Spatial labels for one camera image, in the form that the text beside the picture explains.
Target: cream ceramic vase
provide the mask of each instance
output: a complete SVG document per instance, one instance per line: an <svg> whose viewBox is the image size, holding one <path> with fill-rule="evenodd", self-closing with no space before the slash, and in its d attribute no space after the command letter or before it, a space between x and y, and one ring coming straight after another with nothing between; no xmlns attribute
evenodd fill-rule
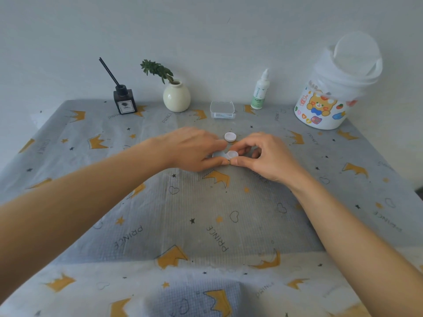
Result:
<svg viewBox="0 0 423 317"><path fill-rule="evenodd" d="M182 82L179 80L174 80L174 82L178 82L178 84L169 83L163 92L163 102L170 111L182 112L188 109L191 103L191 94Z"/></svg>

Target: black diffuser stick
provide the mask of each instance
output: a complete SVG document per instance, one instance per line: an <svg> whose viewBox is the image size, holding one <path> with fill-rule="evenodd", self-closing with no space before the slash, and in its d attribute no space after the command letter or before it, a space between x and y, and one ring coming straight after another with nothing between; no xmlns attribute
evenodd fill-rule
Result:
<svg viewBox="0 0 423 317"><path fill-rule="evenodd" d="M100 57L100 62L102 63L103 67L106 69L106 71L110 74L110 76L112 77L113 81L116 83L116 85L119 85L118 80L116 80L115 76L110 72L109 68L107 67L107 65L104 63L103 59Z"/></svg>

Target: white desktop trash bin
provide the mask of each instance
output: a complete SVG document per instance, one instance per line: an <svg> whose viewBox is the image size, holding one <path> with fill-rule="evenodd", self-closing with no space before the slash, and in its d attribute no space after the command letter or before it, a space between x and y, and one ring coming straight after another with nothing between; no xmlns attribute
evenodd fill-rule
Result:
<svg viewBox="0 0 423 317"><path fill-rule="evenodd" d="M359 31L345 35L336 46L325 48L295 105L295 115L310 127L339 127L367 88L378 81L382 68L371 36Z"/></svg>

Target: person's left hand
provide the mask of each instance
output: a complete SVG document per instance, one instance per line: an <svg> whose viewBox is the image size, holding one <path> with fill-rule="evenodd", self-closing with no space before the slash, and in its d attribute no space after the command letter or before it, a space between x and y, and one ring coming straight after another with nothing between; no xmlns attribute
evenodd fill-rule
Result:
<svg viewBox="0 0 423 317"><path fill-rule="evenodd" d="M229 164L229 160L224 157L207 158L216 151L224 150L228 143L205 130L183 127L151 140L165 156L166 168L202 171Z"/></svg>

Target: person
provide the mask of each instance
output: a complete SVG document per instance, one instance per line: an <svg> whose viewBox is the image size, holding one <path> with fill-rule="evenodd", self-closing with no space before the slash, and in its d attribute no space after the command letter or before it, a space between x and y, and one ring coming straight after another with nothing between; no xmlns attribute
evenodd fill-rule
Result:
<svg viewBox="0 0 423 317"><path fill-rule="evenodd" d="M228 165L223 157L207 158L226 145L212 133L184 127L2 205L0 303L145 180L167 168L202 171ZM423 316L423 275L314 180L281 139L252 133L230 150L240 155L231 165L250 168L293 192L372 316Z"/></svg>

